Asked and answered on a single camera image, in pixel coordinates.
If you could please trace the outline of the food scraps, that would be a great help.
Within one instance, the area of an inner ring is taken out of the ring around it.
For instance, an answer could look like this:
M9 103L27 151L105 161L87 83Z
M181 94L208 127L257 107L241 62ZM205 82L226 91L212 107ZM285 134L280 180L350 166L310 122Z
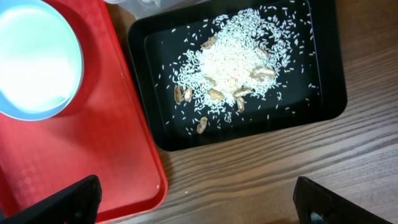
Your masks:
M320 82L312 25L308 1L279 1L148 36L165 131L194 137L316 108Z

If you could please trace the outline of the black tray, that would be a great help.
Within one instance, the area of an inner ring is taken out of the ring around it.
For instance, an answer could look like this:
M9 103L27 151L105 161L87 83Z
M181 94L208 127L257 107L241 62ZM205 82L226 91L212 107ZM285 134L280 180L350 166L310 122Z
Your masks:
M150 65L146 53L148 36L165 29L186 25L220 14L229 14L260 4L279 1L207 1L184 9L139 19L131 26L127 42L134 64L134 84L141 98L152 137L156 145L166 151L177 151L229 141L255 134L324 121L339 116L347 104L345 76L341 59L338 21L334 0L308 1L312 12L315 40L316 69L320 82L320 103L307 114L296 118L260 120L234 128L212 131L194 137L169 134L162 126L157 109Z

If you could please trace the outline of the clear plastic bin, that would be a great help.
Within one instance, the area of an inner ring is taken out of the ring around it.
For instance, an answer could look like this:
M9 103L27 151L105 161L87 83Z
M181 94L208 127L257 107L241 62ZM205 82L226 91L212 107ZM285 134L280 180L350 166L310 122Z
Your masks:
M206 2L206 0L104 0L104 2L116 4L132 14L136 19L142 19Z

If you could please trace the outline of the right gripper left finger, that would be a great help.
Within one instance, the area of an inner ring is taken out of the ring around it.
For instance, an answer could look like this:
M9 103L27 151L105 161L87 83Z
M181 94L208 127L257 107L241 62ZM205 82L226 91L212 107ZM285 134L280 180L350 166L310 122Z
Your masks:
M94 224L102 199L100 180L89 175L1 224Z

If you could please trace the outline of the red plastic tray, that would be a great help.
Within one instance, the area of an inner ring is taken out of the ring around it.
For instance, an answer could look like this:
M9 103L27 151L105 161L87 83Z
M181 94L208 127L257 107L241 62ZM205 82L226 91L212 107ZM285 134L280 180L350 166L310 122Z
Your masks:
M167 178L103 1L52 1L85 55L78 94L43 121L1 116L1 210L6 216L96 175L97 222L158 207Z

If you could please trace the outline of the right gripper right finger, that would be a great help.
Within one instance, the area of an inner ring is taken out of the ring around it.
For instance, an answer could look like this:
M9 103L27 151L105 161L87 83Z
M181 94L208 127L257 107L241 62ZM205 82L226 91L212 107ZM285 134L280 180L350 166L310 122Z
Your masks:
M304 176L297 178L293 201L300 224L391 224Z

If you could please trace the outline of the large light blue plate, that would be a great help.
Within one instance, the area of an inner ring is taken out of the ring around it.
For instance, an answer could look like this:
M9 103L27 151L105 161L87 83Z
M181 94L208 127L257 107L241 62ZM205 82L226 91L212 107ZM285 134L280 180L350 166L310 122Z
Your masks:
M62 112L84 76L83 50L45 1L1 1L1 114L41 121Z

